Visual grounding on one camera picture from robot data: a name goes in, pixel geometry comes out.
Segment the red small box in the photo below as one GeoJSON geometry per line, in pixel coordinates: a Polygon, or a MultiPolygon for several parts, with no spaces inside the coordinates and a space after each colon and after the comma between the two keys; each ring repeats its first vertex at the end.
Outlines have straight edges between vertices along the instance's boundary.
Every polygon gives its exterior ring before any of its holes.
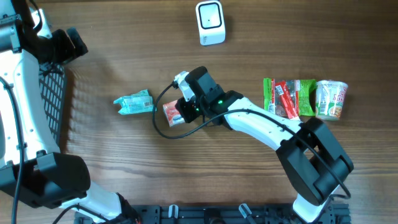
{"type": "Polygon", "coordinates": [[[176,104],[177,100],[163,104],[162,106],[170,127],[185,123],[185,120],[176,108],[176,104]]]}

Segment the teal tissue pack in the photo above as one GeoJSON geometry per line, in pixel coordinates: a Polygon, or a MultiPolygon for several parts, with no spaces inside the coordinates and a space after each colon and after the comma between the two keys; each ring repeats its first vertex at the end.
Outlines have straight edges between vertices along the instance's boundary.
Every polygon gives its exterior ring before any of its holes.
{"type": "Polygon", "coordinates": [[[150,96],[148,89],[128,96],[121,96],[113,101],[114,105],[120,105],[118,111],[121,115],[139,114],[153,112],[153,97],[150,96]]]}

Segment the red snack stick packet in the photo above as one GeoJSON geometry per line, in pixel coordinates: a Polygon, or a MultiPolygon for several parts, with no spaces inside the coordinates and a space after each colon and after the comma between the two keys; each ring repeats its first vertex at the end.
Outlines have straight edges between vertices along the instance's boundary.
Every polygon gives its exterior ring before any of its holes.
{"type": "Polygon", "coordinates": [[[275,112],[277,115],[296,121],[300,120],[295,103],[285,81],[280,81],[275,84],[275,100],[275,112]]]}

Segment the green gummy candy bag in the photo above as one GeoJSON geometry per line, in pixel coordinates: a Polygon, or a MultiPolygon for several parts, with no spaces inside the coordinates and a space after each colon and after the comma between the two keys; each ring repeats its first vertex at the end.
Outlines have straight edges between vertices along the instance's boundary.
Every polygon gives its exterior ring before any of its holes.
{"type": "Polygon", "coordinates": [[[315,80],[263,79],[264,109],[272,114],[276,114],[275,84],[280,81],[286,82],[298,115],[314,116],[315,112],[310,103],[310,95],[315,91],[315,80]]]}

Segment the instant noodle cup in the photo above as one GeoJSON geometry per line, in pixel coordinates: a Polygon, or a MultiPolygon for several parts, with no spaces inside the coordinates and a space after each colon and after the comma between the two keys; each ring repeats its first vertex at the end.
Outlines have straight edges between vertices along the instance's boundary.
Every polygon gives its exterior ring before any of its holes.
{"type": "Polygon", "coordinates": [[[337,121],[341,117],[348,85],[344,82],[321,80],[316,82],[315,116],[337,121]]]}

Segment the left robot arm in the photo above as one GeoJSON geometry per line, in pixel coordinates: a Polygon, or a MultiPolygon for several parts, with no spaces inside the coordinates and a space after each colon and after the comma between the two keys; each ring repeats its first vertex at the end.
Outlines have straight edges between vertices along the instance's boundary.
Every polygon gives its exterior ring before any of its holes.
{"type": "Polygon", "coordinates": [[[94,183],[58,145],[64,65],[88,49],[77,30],[51,31],[33,1],[1,2],[1,190],[17,208],[75,210],[94,223],[140,223],[120,194],[94,183]]]}

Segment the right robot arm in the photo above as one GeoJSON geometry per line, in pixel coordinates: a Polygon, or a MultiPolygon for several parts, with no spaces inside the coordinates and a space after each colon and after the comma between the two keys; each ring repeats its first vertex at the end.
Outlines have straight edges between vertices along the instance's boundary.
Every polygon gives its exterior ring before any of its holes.
{"type": "Polygon", "coordinates": [[[172,86],[182,92],[176,107],[185,122],[204,116],[216,126],[245,133],[275,151],[297,191],[292,210],[303,222],[320,218],[354,169],[323,121],[311,118],[303,123],[272,114],[236,91],[224,91],[206,67],[179,73],[172,86]]]}

